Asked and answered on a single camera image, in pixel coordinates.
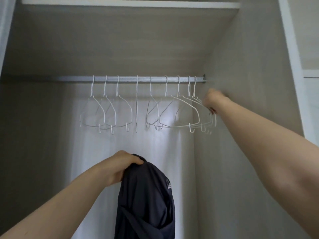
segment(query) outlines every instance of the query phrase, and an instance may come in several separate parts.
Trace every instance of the forearm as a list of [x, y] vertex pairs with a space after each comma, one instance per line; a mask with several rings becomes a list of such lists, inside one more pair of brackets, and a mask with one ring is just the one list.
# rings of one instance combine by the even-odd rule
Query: forearm
[[274, 199], [318, 237], [319, 148], [228, 98], [213, 107]]
[[94, 166], [64, 190], [2, 235], [8, 238], [71, 238], [105, 188], [102, 171]]

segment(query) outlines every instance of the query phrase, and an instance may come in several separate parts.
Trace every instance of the clothes rod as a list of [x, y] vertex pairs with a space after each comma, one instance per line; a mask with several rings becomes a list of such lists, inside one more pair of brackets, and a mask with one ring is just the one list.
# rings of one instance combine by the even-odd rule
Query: clothes rod
[[[105, 82], [106, 76], [94, 76], [94, 82]], [[108, 76], [107, 83], [136, 83], [136, 76]], [[195, 76], [152, 76], [152, 83], [195, 83]], [[1, 82], [92, 82], [93, 76], [12, 76], [2, 75]], [[150, 83], [150, 76], [138, 76], [138, 83]], [[196, 83], [205, 83], [205, 76], [196, 76]]]

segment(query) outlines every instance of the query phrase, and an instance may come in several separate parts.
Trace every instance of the closet door frame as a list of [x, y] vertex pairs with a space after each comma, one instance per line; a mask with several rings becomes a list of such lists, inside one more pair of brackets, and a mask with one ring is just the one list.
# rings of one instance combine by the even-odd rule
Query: closet door frame
[[0, 75], [16, 0], [0, 0]]

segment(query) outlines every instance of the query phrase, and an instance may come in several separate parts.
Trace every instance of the wardrobe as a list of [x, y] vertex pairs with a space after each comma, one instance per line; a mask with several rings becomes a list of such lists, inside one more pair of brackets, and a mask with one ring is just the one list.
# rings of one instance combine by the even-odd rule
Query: wardrobe
[[[79, 121], [93, 75], [97, 98], [105, 76], [197, 76], [199, 98], [220, 89], [315, 142], [288, 0], [0, 0], [0, 64], [1, 233], [124, 149], [170, 179], [176, 239], [309, 238], [264, 189], [218, 117], [211, 135], [147, 128], [150, 84], [138, 84], [136, 115], [137, 85], [120, 82], [118, 93], [133, 109], [128, 132], [99, 133]], [[167, 85], [169, 95], [177, 82]], [[193, 92], [194, 79], [191, 85]], [[165, 87], [152, 84], [155, 100]], [[116, 99], [116, 82], [106, 92]], [[194, 109], [181, 107], [173, 103], [166, 120], [178, 114], [192, 123]], [[116, 100], [115, 109], [125, 124], [129, 106]], [[73, 239], [114, 237], [119, 188], [101, 193]]]

